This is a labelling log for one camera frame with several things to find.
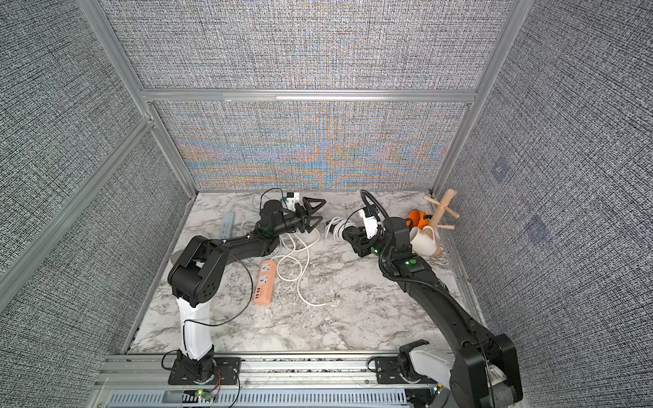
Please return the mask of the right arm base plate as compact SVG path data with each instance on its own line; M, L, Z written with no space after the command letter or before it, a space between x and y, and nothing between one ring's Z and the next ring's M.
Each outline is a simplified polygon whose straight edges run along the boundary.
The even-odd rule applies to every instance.
M374 356L368 360L367 369L376 375L378 384L442 384L433 378L409 372L407 364L398 356Z

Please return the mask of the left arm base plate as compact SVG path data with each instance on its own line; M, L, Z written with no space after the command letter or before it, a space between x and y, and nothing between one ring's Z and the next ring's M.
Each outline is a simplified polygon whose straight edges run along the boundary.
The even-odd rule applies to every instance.
M212 360L189 360L177 357L168 377L168 385L236 385L241 370L241 358L214 357Z

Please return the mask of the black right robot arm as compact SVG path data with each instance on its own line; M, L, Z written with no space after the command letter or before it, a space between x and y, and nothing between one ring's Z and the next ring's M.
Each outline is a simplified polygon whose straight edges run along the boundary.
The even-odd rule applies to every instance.
M460 407L508 407L522 401L514 343L504 334L492 334L452 297L429 263L413 251L405 219L386 219L374 237L363 227L349 226L343 238L360 257L377 256L382 275L418 302L454 353L447 358L429 351L425 341L401 347L405 379L447 381Z

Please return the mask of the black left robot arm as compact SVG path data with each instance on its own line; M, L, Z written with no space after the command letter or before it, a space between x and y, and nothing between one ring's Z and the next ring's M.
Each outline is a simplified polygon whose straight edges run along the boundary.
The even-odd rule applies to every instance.
M280 200L269 200L259 209L260 220L245 236L222 240L194 236L190 240L168 275L180 310L182 335L174 368L183 369L195 383L211 380L215 369L210 303L226 267L271 254L283 234L313 231L322 221L317 212L326 204L324 199L305 197L291 210Z

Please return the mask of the light blue power strip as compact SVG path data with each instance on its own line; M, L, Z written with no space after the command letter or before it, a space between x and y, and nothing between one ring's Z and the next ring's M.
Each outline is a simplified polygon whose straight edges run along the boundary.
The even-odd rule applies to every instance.
M232 238L236 224L239 224L239 231L242 234L247 223L254 223L259 219L258 205L261 203L260 194L253 193L246 206L244 202L233 202L227 207L219 226L219 239Z

